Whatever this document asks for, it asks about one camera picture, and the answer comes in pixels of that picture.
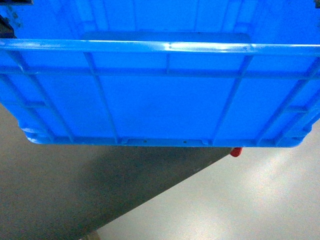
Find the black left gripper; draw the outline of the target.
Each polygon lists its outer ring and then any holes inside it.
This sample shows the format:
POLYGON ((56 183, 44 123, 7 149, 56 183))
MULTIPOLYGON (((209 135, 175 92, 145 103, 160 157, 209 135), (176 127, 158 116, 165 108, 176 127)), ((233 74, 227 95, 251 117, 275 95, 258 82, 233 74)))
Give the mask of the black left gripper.
POLYGON ((0 38, 1 39, 13 39, 14 29, 9 24, 8 20, 0 16, 0 38))

